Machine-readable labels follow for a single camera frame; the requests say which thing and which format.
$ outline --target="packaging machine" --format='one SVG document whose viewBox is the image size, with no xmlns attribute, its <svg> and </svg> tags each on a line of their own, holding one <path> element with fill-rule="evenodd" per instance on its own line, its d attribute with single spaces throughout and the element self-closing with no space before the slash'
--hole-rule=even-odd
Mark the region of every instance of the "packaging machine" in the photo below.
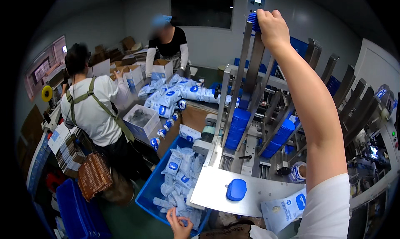
<svg viewBox="0 0 400 239">
<path fill-rule="evenodd" d="M 265 49 L 259 31 L 255 32 L 248 69 L 244 68 L 252 28 L 252 22 L 246 22 L 239 66 L 227 65 L 222 86 L 216 89 L 216 96 L 221 94 L 218 114 L 209 114 L 205 120 L 207 125 L 215 127 L 215 135 L 212 140 L 194 142 L 193 150 L 206 156 L 206 160 L 190 201 L 218 211 L 262 217 L 260 202 L 285 198 L 304 187 L 306 182 L 294 183 L 288 174 L 295 162 L 307 161 L 307 143 L 301 123 L 298 123 L 271 158 L 261 156 L 285 119 L 290 115 L 296 116 L 296 110 L 279 66 L 271 74 L 275 62 L 272 56 L 267 72 L 258 72 Z M 313 69 L 318 63 L 321 51 L 322 46 L 309 39 L 304 59 Z M 329 83 L 338 59 L 336 54 L 330 56 L 321 76 L 325 85 Z M 383 192 L 398 175 L 399 170 L 395 117 L 393 115 L 390 118 L 388 100 L 383 102 L 371 86 L 367 87 L 364 80 L 358 82 L 351 97 L 347 99 L 346 95 L 354 79 L 354 67 L 348 65 L 346 74 L 333 95 L 343 129 L 350 183 L 356 186 L 366 180 L 357 172 L 357 167 L 362 165 L 356 162 L 357 159 L 372 162 L 371 160 L 376 158 L 371 158 L 370 155 L 374 155 L 377 158 L 385 157 L 386 164 L 379 164 L 380 170 L 377 174 L 373 173 L 375 180 L 368 188 L 354 193 L 350 200 L 350 210 Z M 367 91 L 360 99 L 365 87 Z M 236 149 L 228 149 L 225 144 L 231 128 L 235 102 L 231 101 L 234 104 L 225 105 L 225 99 L 227 94 L 236 99 L 240 88 L 243 93 L 239 108 L 249 111 L 251 116 Z M 222 136 L 218 135 L 220 130 L 223 131 Z M 294 149 L 287 153 L 286 145 Z M 233 179 L 242 179 L 247 184 L 247 192 L 240 201 L 230 201 L 226 197 L 227 187 Z"/>
</svg>

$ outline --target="man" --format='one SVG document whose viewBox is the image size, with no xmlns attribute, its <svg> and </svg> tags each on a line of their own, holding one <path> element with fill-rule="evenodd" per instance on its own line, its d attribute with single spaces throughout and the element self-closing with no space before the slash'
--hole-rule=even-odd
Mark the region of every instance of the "man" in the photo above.
<svg viewBox="0 0 400 239">
<path fill-rule="evenodd" d="M 123 83 L 122 73 L 114 71 L 117 85 L 107 75 L 87 78 L 89 57 L 90 52 L 82 43 L 74 44 L 65 57 L 66 69 L 72 79 L 72 85 L 61 99 L 65 125 L 86 132 L 96 150 L 127 179 L 141 177 L 146 180 L 151 170 L 133 148 L 132 133 L 113 109 L 113 103 L 124 104 L 128 99 L 129 89 Z"/>
<path fill-rule="evenodd" d="M 278 10 L 257 10 L 261 39 L 279 63 L 307 139 L 307 201 L 296 238 L 347 238 L 350 184 L 342 128 L 332 97 L 319 76 L 290 45 L 289 29 Z M 187 238 L 193 223 L 167 212 L 175 239 Z M 229 231 L 203 232 L 195 238 L 225 238 Z M 240 238 L 278 239 L 252 225 Z"/>
</svg>

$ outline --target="green apron strap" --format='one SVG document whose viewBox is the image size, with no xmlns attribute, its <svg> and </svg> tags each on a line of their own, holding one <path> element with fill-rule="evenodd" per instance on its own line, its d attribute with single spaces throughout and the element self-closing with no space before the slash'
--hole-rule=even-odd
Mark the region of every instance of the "green apron strap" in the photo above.
<svg viewBox="0 0 400 239">
<path fill-rule="evenodd" d="M 117 123 L 117 125 L 121 128 L 121 130 L 125 133 L 125 136 L 127 136 L 127 138 L 130 141 L 135 141 L 135 137 L 133 136 L 132 132 L 129 130 L 129 128 L 126 126 L 125 122 L 122 120 L 122 118 L 120 118 L 118 115 L 115 116 L 113 113 L 111 113 L 111 111 L 107 108 L 107 106 L 105 106 L 97 97 L 96 95 L 92 95 L 92 97 L 96 100 L 96 102 L 103 108 L 103 110 L 105 112 L 107 112 L 110 116 L 112 116 L 115 120 L 115 122 Z"/>
<path fill-rule="evenodd" d="M 73 124 L 75 125 L 75 126 L 77 126 L 76 125 L 76 121 L 75 121 L 75 111 L 74 111 L 74 107 L 75 107 L 75 102 L 73 101 L 73 97 L 71 96 L 71 93 L 70 93 L 70 90 L 68 89 L 67 90 L 67 92 L 65 92 L 65 95 L 66 95 L 66 97 L 67 97 L 67 100 L 68 100 L 68 102 L 70 103 L 70 105 L 71 105 L 71 119 L 72 119 L 72 122 L 73 122 Z"/>
<path fill-rule="evenodd" d="M 132 132 L 129 130 L 129 128 L 126 126 L 125 122 L 120 118 L 118 115 L 114 115 L 108 108 L 105 106 L 94 94 L 93 89 L 94 89 L 94 80 L 96 77 L 92 78 L 92 81 L 90 82 L 89 85 L 89 90 L 86 94 L 83 94 L 82 96 L 77 97 L 75 100 L 72 99 L 71 93 L 69 90 L 66 92 L 66 96 L 68 99 L 68 102 L 71 104 L 71 119 L 76 126 L 75 122 L 75 112 L 74 112 L 74 104 L 79 103 L 80 101 L 83 101 L 87 99 L 89 96 L 92 96 L 94 100 L 103 108 L 105 112 L 107 112 L 108 115 L 112 116 L 117 123 L 117 125 L 121 128 L 121 130 L 125 133 L 125 136 L 130 140 L 130 141 L 135 141 L 135 138 L 132 134 Z"/>
</svg>

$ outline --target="blue hair net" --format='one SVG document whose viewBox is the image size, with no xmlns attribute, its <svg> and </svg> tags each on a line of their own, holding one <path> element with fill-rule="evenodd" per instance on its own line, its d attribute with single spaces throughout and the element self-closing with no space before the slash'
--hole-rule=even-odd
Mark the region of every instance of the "blue hair net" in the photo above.
<svg viewBox="0 0 400 239">
<path fill-rule="evenodd" d="M 153 17 L 152 25 L 155 28 L 160 28 L 164 27 L 166 22 L 170 23 L 171 22 L 172 16 L 167 16 L 167 15 L 161 15 L 157 14 L 156 16 Z"/>
</svg>

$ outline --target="striped apron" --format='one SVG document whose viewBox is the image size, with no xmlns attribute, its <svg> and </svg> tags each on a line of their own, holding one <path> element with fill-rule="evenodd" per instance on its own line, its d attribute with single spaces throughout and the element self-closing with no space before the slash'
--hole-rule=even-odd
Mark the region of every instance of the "striped apron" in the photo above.
<svg viewBox="0 0 400 239">
<path fill-rule="evenodd" d="M 163 55 L 160 54 L 160 59 L 165 59 L 165 60 L 168 60 L 168 61 L 172 61 L 172 67 L 173 67 L 174 73 L 178 69 L 180 69 L 180 67 L 181 67 L 180 61 L 182 60 L 182 55 L 181 55 L 180 51 L 175 53 L 175 54 L 173 54 L 173 55 L 171 55 L 171 56 L 163 56 Z M 190 77 L 190 66 L 189 66 L 189 63 L 187 63 L 187 65 L 186 65 L 184 77 L 187 77 L 187 78 Z"/>
</svg>

